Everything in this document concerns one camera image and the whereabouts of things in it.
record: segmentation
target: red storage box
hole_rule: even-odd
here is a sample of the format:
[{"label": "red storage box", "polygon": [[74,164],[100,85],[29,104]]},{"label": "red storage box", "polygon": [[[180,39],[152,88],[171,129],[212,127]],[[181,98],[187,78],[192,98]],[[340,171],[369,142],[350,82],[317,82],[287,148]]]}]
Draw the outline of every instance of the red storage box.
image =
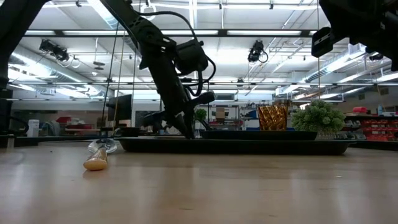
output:
[{"label": "red storage box", "polygon": [[359,106],[359,107],[355,107],[353,112],[354,113],[364,113],[364,114],[366,114],[367,109],[366,109],[366,107]]}]

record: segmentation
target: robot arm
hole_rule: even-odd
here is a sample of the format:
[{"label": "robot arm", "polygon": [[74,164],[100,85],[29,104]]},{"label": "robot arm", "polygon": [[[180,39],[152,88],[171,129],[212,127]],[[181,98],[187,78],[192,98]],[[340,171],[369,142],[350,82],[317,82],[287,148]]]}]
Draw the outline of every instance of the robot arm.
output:
[{"label": "robot arm", "polygon": [[[151,16],[136,12],[130,5],[131,1],[101,0],[107,10],[125,28],[137,49],[141,53],[140,69],[148,68],[157,87],[157,92],[164,102],[165,120],[175,126],[186,138],[193,139],[193,109],[201,103],[209,103],[215,99],[213,93],[200,94],[203,80],[201,72],[208,66],[208,57],[202,49],[203,42],[194,39],[177,45],[153,23],[141,16]],[[173,14],[174,12],[157,12],[156,14]],[[182,74],[193,71],[200,73],[198,98],[191,100],[187,86],[183,86],[176,72]]]},{"label": "robot arm", "polygon": [[392,60],[398,70],[397,0],[319,0],[331,27],[312,37],[312,55],[321,57],[333,44],[349,37],[351,44],[361,43],[367,53],[378,52]]},{"label": "robot arm", "polygon": [[[49,0],[5,0],[0,7],[0,21],[4,29],[0,30],[0,89],[6,88],[8,78],[8,59],[22,39],[42,6]],[[193,139],[193,109],[198,104],[214,101],[212,92],[201,93],[204,83],[215,73],[215,64],[202,49],[203,42],[194,39],[177,45],[175,41],[163,35],[153,23],[141,17],[148,16],[136,12],[129,0],[101,0],[108,11],[125,28],[141,53],[140,69],[148,68],[165,106],[167,122],[175,126],[186,138]],[[173,14],[185,21],[186,18],[175,12],[156,12],[155,14]],[[203,80],[201,72],[210,61],[214,66],[212,76]],[[198,91],[194,93],[189,86],[183,86],[179,75],[188,75],[198,71]],[[190,93],[197,96],[191,100]]]}]

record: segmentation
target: green plant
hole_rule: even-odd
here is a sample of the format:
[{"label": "green plant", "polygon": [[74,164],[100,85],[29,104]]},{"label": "green plant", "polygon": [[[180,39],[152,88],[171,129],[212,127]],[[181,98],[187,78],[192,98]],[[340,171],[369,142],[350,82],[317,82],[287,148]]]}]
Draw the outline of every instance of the green plant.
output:
[{"label": "green plant", "polygon": [[292,122],[297,131],[336,133],[343,128],[344,119],[344,114],[332,109],[331,104],[314,100],[304,110],[294,113]]},{"label": "green plant", "polygon": [[207,112],[204,109],[197,109],[195,111],[195,120],[203,121],[206,119]]}]

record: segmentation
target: table surface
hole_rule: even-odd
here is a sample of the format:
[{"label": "table surface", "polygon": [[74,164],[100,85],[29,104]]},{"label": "table surface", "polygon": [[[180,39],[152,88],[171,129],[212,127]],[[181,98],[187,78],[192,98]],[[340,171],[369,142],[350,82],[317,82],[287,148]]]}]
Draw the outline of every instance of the table surface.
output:
[{"label": "table surface", "polygon": [[86,171],[88,143],[0,153],[0,223],[398,223],[398,154],[135,154]]}]

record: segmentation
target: wooden spoon handle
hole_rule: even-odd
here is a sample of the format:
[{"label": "wooden spoon handle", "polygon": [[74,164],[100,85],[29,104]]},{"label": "wooden spoon handle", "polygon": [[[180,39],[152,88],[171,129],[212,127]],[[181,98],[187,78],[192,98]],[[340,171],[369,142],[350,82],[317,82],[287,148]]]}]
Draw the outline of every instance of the wooden spoon handle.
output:
[{"label": "wooden spoon handle", "polygon": [[99,148],[92,156],[90,156],[83,166],[88,170],[103,170],[108,167],[108,156],[105,148]]}]

